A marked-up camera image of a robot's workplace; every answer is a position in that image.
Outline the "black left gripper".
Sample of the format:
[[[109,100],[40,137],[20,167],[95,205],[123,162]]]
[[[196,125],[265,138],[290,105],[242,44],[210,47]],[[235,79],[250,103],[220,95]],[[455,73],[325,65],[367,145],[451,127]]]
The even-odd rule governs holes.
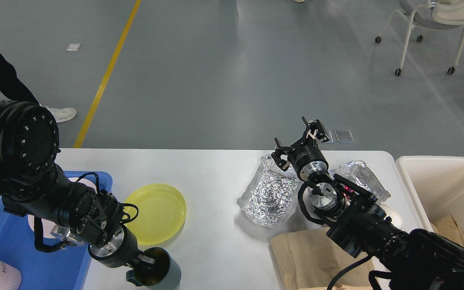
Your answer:
[[[138,267],[140,263],[144,267],[153,267],[157,261],[157,255],[150,250],[142,252],[138,249],[137,238],[126,226],[119,226],[109,243],[101,248],[88,246],[88,252],[92,259],[109,268]]]

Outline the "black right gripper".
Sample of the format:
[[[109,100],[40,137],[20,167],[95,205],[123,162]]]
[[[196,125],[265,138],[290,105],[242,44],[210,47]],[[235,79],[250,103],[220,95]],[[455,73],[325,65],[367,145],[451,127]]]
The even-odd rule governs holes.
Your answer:
[[[290,165],[300,180],[329,180],[329,165],[324,155],[318,148],[318,144],[328,143],[330,137],[327,130],[319,120],[307,120],[302,117],[306,129],[302,134],[299,149],[291,146],[282,146],[279,139],[274,138],[276,147],[271,157],[274,163],[282,171],[287,171]]]

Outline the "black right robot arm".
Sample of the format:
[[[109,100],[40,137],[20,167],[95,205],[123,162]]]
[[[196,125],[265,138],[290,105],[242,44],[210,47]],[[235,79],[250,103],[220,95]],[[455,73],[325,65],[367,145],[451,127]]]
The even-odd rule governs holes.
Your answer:
[[[329,140],[325,127],[319,120],[302,120],[306,125],[302,137],[290,146],[275,139],[271,156],[282,171],[293,167],[302,181],[298,204],[305,218],[327,225],[326,235],[352,257],[367,254],[335,275],[327,288],[375,257],[386,271],[369,272],[374,290],[381,288],[378,278],[389,280],[392,290],[464,290],[464,247],[424,229],[407,233],[394,226],[376,204],[374,193],[339,174],[329,174],[317,145]]]

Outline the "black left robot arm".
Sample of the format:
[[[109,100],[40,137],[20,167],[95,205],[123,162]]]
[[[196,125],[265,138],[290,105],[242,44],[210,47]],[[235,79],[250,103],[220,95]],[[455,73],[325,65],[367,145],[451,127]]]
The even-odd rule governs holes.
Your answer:
[[[33,215],[67,228],[110,268],[153,269],[157,257],[140,251],[126,228],[124,204],[101,187],[70,181],[55,158],[59,129],[52,113],[29,101],[0,101],[0,194],[5,211]]]

